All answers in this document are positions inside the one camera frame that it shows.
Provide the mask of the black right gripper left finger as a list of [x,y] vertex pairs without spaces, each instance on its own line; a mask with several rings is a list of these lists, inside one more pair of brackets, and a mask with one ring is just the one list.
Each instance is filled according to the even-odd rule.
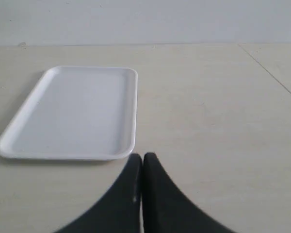
[[142,158],[133,153],[108,191],[59,233],[139,233]]

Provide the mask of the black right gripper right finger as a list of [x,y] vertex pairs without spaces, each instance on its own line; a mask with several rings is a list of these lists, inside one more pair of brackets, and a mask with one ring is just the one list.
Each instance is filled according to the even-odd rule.
[[175,185],[153,152],[144,155],[142,212],[145,233],[232,233]]

